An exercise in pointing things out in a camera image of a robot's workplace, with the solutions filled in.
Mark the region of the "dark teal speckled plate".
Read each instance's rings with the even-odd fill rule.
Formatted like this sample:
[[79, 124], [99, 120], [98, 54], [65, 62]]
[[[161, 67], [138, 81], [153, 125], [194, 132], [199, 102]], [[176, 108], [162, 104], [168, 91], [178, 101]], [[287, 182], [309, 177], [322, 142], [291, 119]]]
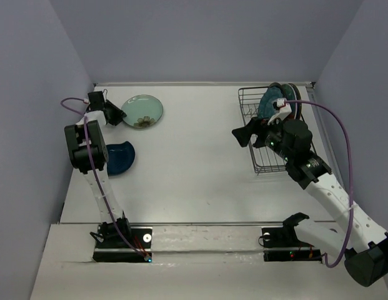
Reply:
[[[295, 90], [295, 94], [296, 94], [296, 100], [301, 101], [302, 100], [301, 94], [300, 94], [296, 85], [294, 85], [294, 90]], [[301, 117], [302, 117], [302, 103], [297, 102], [296, 103], [296, 119], [300, 119]]]

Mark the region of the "teal scalloped edge plate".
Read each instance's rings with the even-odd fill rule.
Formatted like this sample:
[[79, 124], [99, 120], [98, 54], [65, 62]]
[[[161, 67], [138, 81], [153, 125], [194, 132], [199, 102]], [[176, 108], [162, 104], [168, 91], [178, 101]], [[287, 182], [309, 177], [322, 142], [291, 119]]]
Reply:
[[259, 119], [269, 119], [275, 115], [276, 110], [274, 109], [273, 104], [279, 98], [286, 98], [284, 91], [279, 86], [272, 86], [267, 88], [259, 102], [257, 117]]

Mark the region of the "light green round plate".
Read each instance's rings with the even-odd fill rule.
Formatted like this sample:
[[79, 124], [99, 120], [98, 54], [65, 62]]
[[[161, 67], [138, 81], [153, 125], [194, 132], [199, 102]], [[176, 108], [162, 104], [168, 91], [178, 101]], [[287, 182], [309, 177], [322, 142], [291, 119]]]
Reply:
[[134, 129], [145, 129], [155, 125], [164, 112], [162, 102], [147, 94], [129, 98], [121, 109], [125, 114], [123, 122]]

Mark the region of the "red and teal floral plate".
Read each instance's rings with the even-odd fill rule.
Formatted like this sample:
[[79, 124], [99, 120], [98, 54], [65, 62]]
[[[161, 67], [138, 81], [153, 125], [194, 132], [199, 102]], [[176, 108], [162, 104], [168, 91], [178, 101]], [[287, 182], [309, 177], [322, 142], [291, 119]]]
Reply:
[[[285, 83], [282, 85], [282, 88], [285, 92], [285, 95], [286, 95], [286, 99], [288, 101], [297, 101], [299, 98], [297, 97], [297, 93], [296, 93], [296, 90], [295, 88], [293, 87], [292, 84], [289, 84], [289, 83]], [[298, 119], [300, 117], [300, 115], [298, 115], [299, 113], [299, 104], [296, 103], [296, 102], [290, 102], [289, 103], [290, 107], [291, 107], [291, 115], [290, 115], [290, 118], [292, 119]]]

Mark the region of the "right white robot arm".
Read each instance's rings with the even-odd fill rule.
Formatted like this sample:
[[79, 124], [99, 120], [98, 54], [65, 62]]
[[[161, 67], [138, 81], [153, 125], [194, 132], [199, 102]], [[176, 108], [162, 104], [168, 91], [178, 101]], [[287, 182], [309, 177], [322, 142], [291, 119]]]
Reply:
[[317, 234], [311, 223], [299, 221], [281, 230], [282, 240], [295, 245], [304, 237], [337, 257], [344, 253], [344, 266], [358, 284], [369, 287], [388, 273], [388, 231], [373, 221], [339, 184], [328, 164], [311, 150], [313, 135], [307, 124], [289, 119], [269, 124], [267, 119], [252, 118], [244, 126], [232, 130], [241, 147], [246, 147], [253, 135], [255, 148], [268, 147], [285, 162], [290, 178], [317, 200], [337, 225], [349, 235], [349, 242], [327, 232]]

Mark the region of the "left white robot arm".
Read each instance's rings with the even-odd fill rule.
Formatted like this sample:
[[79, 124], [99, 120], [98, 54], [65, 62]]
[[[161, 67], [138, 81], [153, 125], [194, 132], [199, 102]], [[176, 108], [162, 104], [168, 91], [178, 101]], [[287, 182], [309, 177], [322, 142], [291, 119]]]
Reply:
[[116, 126], [125, 114], [112, 102], [105, 99], [100, 91], [90, 92], [87, 99], [75, 98], [87, 104], [84, 112], [66, 105], [71, 98], [61, 101], [61, 106], [80, 115], [76, 124], [64, 128], [70, 162], [87, 181], [97, 204], [100, 225], [91, 236], [99, 243], [112, 241], [119, 247], [127, 246], [132, 239], [131, 226], [123, 209], [114, 195], [107, 164], [109, 154], [102, 135], [105, 125]]

